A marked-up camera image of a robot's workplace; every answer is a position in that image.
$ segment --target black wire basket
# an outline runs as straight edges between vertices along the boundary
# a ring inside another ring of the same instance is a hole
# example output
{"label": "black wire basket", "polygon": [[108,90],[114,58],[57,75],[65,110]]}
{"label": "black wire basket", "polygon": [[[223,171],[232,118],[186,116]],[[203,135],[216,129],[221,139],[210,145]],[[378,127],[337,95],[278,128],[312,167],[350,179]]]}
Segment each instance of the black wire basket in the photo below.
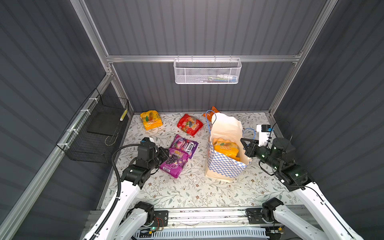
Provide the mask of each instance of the black wire basket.
{"label": "black wire basket", "polygon": [[70,131],[68,140],[57,146],[71,160],[108,163],[123,140],[128,106],[125,98],[99,95],[87,110],[80,111],[82,116],[76,126],[66,130]]}

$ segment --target floral tablecloth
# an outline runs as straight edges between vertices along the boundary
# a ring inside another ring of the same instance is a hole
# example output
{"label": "floral tablecloth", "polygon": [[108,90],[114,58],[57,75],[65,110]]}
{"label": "floral tablecloth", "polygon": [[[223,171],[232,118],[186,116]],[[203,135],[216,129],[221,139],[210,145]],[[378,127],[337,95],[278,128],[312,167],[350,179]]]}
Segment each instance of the floral tablecloth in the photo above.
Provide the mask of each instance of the floral tablecloth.
{"label": "floral tablecloth", "polygon": [[[257,124],[269,124],[265,113],[226,113],[241,121],[243,128],[256,129]],[[161,114],[163,126],[146,131],[139,115],[134,115],[129,126],[124,145],[139,143],[147,136],[154,138],[158,146],[169,147],[176,134],[199,143],[192,159],[184,166],[177,179],[159,170],[152,175],[138,196],[133,201],[151,203],[155,208],[183,207],[235,207],[261,206],[266,200],[277,197],[286,205],[302,204],[300,200],[279,182],[275,177],[264,173],[258,161],[253,161],[246,170],[233,182],[222,182],[205,177],[207,161],[208,128],[201,114],[191,114],[204,123],[204,127],[194,136],[182,132],[177,123],[183,114]],[[252,138],[253,131],[248,130],[244,137]],[[119,173],[128,166],[132,158],[137,156],[137,147],[123,149],[117,162]],[[267,171],[271,168],[263,165]],[[113,175],[101,209],[105,209],[117,189],[116,176]]]}

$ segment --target purple candy bag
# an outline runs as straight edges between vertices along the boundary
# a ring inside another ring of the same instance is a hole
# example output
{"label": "purple candy bag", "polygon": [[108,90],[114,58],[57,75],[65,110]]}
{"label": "purple candy bag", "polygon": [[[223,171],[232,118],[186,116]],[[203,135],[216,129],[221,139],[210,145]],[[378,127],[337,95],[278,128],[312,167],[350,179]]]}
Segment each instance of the purple candy bag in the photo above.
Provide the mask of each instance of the purple candy bag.
{"label": "purple candy bag", "polygon": [[177,178],[188,162],[188,154],[178,149],[169,149],[169,158],[160,165],[160,169]]}
{"label": "purple candy bag", "polygon": [[179,149],[181,151],[188,153],[188,157],[189,159],[191,159],[193,156],[193,153],[195,153],[197,149],[198,144],[199,144],[198,142],[183,138],[177,134],[175,136],[175,140],[173,140],[173,143],[170,147]]}

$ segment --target corrugated wall panel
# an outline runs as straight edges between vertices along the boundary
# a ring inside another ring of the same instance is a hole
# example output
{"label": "corrugated wall panel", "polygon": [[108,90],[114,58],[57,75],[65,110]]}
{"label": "corrugated wall panel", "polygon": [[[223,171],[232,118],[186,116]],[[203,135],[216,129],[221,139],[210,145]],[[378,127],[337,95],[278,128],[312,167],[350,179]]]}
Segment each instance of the corrugated wall panel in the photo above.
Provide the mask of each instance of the corrugated wall panel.
{"label": "corrugated wall panel", "polygon": [[110,55],[297,54],[325,0],[86,0]]}
{"label": "corrugated wall panel", "polygon": [[291,63],[243,63],[238,84],[176,84],[172,63],[115,63],[136,112],[268,110]]}
{"label": "corrugated wall panel", "polygon": [[383,12],[383,1],[339,1],[275,114],[293,126],[298,162],[365,239],[384,234]]}
{"label": "corrugated wall panel", "polygon": [[[105,71],[70,1],[0,1],[0,40],[2,222]],[[64,159],[14,239],[77,238],[109,170]]]}

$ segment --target white mesh basket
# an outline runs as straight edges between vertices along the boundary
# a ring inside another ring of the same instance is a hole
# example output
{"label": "white mesh basket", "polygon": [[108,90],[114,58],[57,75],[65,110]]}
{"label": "white mesh basket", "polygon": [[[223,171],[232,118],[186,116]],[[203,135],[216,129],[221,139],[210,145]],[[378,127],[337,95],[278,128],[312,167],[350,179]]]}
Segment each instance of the white mesh basket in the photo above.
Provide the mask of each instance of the white mesh basket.
{"label": "white mesh basket", "polygon": [[239,58],[175,58],[177,84],[236,84],[240,76]]}

